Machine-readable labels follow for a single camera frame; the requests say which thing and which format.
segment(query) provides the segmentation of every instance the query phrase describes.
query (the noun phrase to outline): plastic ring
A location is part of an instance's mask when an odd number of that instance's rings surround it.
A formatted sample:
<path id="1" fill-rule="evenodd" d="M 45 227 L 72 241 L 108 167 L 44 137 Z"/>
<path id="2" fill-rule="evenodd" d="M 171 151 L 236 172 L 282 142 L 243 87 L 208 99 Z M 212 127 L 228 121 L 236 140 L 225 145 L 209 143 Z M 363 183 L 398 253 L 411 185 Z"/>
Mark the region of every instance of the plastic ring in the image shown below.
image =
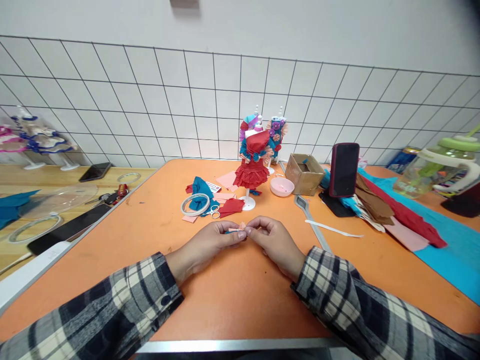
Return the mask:
<path id="1" fill-rule="evenodd" d="M 195 211 L 195 212 L 186 212 L 185 211 L 185 205 L 187 205 L 187 203 L 192 200 L 192 199 L 195 199 L 195 198 L 205 198 L 206 199 L 206 205 L 201 208 L 200 210 L 198 211 Z M 203 214 L 210 206 L 210 198 L 205 195 L 205 194 L 202 194 L 202 193 L 198 193 L 198 194 L 195 194 L 195 195 L 192 195 L 192 196 L 189 196 L 187 197 L 182 203 L 181 203 L 181 207 L 180 207 L 180 210 L 181 212 L 183 213 L 183 215 L 187 216 L 187 217 L 194 217 L 194 216 L 199 216 L 201 214 Z"/>

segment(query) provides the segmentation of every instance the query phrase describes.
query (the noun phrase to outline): wooden table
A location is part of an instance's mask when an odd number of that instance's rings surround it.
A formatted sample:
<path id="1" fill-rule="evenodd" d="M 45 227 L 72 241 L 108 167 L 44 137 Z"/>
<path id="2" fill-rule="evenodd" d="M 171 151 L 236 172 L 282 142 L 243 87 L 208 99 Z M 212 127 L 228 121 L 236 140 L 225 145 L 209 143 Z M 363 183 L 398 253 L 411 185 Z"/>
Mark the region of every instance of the wooden table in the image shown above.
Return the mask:
<path id="1" fill-rule="evenodd" d="M 85 173 L 85 171 L 87 171 L 88 168 L 88 166 L 80 166 L 75 170 L 61 171 L 60 166 L 47 165 L 36 170 L 24 170 L 23 165 L 0 164 L 0 198 L 18 193 L 27 193 L 39 189 L 40 191 L 37 193 L 37 195 L 45 195 L 58 188 L 79 184 L 80 177 Z M 150 168 L 112 167 L 110 170 L 108 170 L 104 178 L 90 181 L 90 184 L 95 184 L 98 186 L 97 195 L 100 196 L 106 193 L 113 193 L 117 190 L 119 186 L 117 179 L 120 175 L 131 172 L 139 173 L 141 178 L 131 184 L 131 188 L 135 188 L 154 171 L 155 169 Z M 63 223 L 66 223 L 87 212 L 91 206 L 92 205 L 81 205 L 61 213 L 60 216 L 63 218 Z M 0 230 L 0 269 L 3 269 L 7 265 L 17 260 L 23 254 L 29 252 L 26 244 L 9 243 L 7 237 L 16 229 L 22 227 L 32 220 L 33 219 L 20 218 L 19 220 L 12 222 Z M 48 229 L 52 224 L 53 223 L 50 222 L 41 223 L 35 227 L 27 229 L 22 236 L 25 236 L 25 238 L 35 236 Z M 6 271 L 4 274 L 0 275 L 0 281 L 25 265 L 31 259 L 32 258 L 21 262 L 20 264 Z"/>
<path id="2" fill-rule="evenodd" d="M 211 217 L 195 223 L 181 220 L 185 187 L 195 176 L 215 182 L 239 166 L 239 161 L 171 160 L 116 206 L 96 227 L 27 289 L 0 317 L 0 340 L 6 340 L 42 315 L 84 292 L 110 273 L 160 251 L 167 254 L 185 244 Z M 274 166 L 282 172 L 280 166 Z M 392 176 L 380 167 L 368 171 Z M 248 222 L 257 215 L 281 220 L 306 254 L 319 242 L 293 195 L 280 198 L 259 186 L 256 207 L 230 215 Z M 238 196 L 244 194 L 239 188 Z M 343 237 L 322 230 L 336 255 L 347 258 L 373 285 L 433 315 L 462 333 L 480 333 L 480 307 L 441 278 L 388 234 L 378 233 L 358 218 L 338 219 L 311 197 L 315 220 L 364 238 Z M 182 286 L 185 301 L 153 335 L 150 344 L 182 341 L 287 342 L 328 338 L 321 326 L 290 290 L 290 282 L 250 239 L 223 251 L 209 267 Z"/>

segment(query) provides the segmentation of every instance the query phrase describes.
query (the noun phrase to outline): cardboard box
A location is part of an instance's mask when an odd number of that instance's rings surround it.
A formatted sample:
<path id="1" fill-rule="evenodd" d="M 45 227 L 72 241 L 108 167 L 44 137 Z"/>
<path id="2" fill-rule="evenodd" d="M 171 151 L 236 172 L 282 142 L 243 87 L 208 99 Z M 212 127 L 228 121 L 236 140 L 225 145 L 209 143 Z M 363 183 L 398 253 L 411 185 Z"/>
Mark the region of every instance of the cardboard box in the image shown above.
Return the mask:
<path id="1" fill-rule="evenodd" d="M 314 196 L 324 176 L 325 171 L 312 155 L 290 154 L 285 177 L 295 185 L 293 194 Z"/>

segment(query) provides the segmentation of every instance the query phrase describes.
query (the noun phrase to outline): small pink bowl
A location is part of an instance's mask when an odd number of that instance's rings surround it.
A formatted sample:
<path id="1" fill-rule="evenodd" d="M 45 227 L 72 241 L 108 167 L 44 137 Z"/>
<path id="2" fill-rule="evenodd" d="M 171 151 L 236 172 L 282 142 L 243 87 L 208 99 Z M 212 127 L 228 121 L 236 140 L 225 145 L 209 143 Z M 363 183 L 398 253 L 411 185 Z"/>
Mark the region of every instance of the small pink bowl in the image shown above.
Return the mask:
<path id="1" fill-rule="evenodd" d="M 284 177 L 275 177 L 270 181 L 270 190 L 279 197 L 286 197 L 292 193 L 295 185 Z"/>

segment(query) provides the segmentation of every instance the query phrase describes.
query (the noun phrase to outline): pink paper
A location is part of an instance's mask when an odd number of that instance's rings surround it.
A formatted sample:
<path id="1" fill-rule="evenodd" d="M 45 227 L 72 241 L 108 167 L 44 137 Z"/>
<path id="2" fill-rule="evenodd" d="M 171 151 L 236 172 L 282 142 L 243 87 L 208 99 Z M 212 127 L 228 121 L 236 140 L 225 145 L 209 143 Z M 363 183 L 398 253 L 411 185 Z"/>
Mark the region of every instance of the pink paper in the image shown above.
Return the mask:
<path id="1" fill-rule="evenodd" d="M 429 241 L 423 236 L 410 230 L 408 227 L 402 225 L 395 216 L 390 217 L 395 225 L 383 225 L 390 234 L 393 235 L 399 242 L 401 242 L 411 252 L 416 252 L 425 249 L 429 245 Z"/>
<path id="2" fill-rule="evenodd" d="M 213 194 L 213 200 L 218 201 L 219 204 L 225 204 L 225 202 L 228 199 L 236 199 L 237 194 L 232 194 L 232 193 L 221 193 L 221 192 L 216 192 Z"/>
<path id="3" fill-rule="evenodd" d="M 235 190 L 239 188 L 237 185 L 234 185 L 234 181 L 236 177 L 237 175 L 235 175 L 235 171 L 232 171 L 225 175 L 217 177 L 216 182 L 233 193 Z"/>
<path id="4" fill-rule="evenodd" d="M 198 216 L 184 216 L 181 219 L 188 221 L 189 223 L 194 223 L 197 220 Z"/>

